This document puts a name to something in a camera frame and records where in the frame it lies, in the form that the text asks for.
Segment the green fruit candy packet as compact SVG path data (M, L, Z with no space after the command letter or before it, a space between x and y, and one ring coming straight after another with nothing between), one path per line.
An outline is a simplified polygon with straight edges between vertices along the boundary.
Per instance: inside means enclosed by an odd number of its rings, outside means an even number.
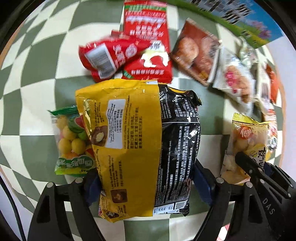
M55 174L85 176L96 164L77 106L51 110L49 113L58 149Z

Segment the yellow egg biscuit packet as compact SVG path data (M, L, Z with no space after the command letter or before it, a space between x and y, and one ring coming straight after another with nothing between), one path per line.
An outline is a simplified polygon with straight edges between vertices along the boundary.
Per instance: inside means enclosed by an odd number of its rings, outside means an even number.
M250 176L236 164L235 155L243 152L263 167L266 162L267 139L268 122L258 122L239 113L233 114L231 134L220 176L230 184L241 185L248 181Z

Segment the yellow black chocolate bag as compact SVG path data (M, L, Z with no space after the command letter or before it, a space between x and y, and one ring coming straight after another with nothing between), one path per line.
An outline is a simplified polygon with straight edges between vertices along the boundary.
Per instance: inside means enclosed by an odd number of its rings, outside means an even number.
M109 222L187 215L201 139L196 93L111 79L75 98L101 182L99 215Z

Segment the white cookie snack packet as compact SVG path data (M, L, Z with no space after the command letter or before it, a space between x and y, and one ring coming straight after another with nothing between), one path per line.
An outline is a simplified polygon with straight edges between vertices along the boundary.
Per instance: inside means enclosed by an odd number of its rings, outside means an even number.
M226 93L239 104L239 111L251 114L255 80L249 69L230 50L221 47L212 87Z

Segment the white wafer stick packet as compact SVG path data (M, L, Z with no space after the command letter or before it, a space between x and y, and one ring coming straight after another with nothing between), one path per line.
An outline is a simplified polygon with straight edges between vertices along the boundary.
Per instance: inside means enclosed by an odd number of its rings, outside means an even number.
M270 79L262 64L256 63L256 89L255 103L258 104L263 114L268 114L271 109Z

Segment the orange chip packet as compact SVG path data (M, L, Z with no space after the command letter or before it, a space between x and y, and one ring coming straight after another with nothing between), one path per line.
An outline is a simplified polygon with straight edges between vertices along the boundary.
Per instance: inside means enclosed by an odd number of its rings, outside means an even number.
M276 73L273 71L270 65L266 65L266 73L270 78L270 99L272 103L276 103L278 97L279 82Z

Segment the small red snack packet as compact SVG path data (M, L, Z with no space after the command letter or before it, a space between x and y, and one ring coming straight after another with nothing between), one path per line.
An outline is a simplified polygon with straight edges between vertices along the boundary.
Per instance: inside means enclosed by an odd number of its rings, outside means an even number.
M79 46L82 65L98 83L110 79L122 66L136 59L151 45L151 41L124 32L111 31L107 37Z

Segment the small white jelly packet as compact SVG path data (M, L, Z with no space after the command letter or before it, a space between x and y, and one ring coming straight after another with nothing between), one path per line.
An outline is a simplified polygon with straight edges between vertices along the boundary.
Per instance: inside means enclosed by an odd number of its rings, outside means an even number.
M248 45L247 41L243 37L239 37L239 39L241 44L238 50L238 57L242 64L250 69L253 64L258 62L257 55L255 50L250 45Z

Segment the brown pastry snack packet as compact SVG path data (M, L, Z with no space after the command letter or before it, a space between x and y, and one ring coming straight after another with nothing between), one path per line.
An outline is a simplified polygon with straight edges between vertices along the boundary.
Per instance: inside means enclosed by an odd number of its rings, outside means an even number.
M185 20L170 58L204 86L215 77L221 42L191 18Z

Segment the green white checkered mat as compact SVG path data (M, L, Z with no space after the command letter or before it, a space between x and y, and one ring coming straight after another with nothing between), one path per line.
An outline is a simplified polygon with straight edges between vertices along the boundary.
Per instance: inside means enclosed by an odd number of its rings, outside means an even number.
M50 181L67 184L72 176L55 175L58 151L48 110L75 104L75 91L93 84L78 57L78 46L123 27L124 1L45 1L25 20L1 63L1 169L15 195L27 235L38 199ZM241 41L223 26L168 5L170 47L187 18L222 40L236 52ZM201 85L173 67L171 87L194 90L199 108L201 145L198 159L218 176L228 145L237 102L224 92ZM106 240L191 240L208 211L196 190L190 213L132 218L116 223L91 212Z

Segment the open cardboard milk box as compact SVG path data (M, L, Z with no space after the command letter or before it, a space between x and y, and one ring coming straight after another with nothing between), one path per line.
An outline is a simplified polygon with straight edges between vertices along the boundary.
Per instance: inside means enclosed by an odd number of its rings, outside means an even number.
M219 23L237 37L243 37L254 49L283 36L275 20L255 1L197 0L166 1Z

